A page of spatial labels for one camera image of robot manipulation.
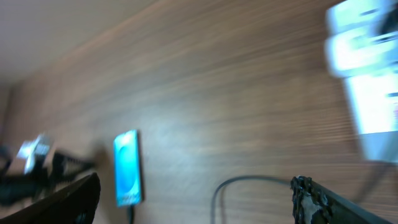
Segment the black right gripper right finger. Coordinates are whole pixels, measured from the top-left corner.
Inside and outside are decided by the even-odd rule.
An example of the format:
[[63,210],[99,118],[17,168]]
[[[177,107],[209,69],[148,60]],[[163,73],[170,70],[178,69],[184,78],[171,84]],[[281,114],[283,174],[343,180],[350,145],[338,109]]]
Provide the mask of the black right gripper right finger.
[[290,188],[295,224],[389,224],[310,177],[293,177]]

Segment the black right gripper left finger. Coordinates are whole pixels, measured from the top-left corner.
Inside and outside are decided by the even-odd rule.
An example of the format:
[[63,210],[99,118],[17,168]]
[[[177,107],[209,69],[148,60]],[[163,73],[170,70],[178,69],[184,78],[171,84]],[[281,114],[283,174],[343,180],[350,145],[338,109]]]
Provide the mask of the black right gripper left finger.
[[1,219],[1,224],[92,224],[100,200],[100,179],[92,173],[49,197]]

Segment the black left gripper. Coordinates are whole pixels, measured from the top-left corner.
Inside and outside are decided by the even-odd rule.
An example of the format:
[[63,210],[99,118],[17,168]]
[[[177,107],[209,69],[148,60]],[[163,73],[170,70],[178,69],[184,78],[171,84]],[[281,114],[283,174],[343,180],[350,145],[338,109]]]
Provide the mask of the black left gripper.
[[6,175],[1,170],[1,205],[10,207],[25,198],[34,198],[41,191],[53,191],[60,184],[72,183],[78,175],[96,166],[88,159],[78,159],[63,152],[55,152],[51,161],[52,170],[44,166],[45,159],[39,161],[28,174]]

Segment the blue screen Galaxy smartphone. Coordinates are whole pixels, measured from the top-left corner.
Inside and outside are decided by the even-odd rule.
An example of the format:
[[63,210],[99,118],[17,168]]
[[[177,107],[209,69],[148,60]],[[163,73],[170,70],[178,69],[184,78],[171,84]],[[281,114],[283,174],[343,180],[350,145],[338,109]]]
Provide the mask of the blue screen Galaxy smartphone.
[[122,133],[113,141],[116,205],[125,207],[142,201],[141,162],[137,130]]

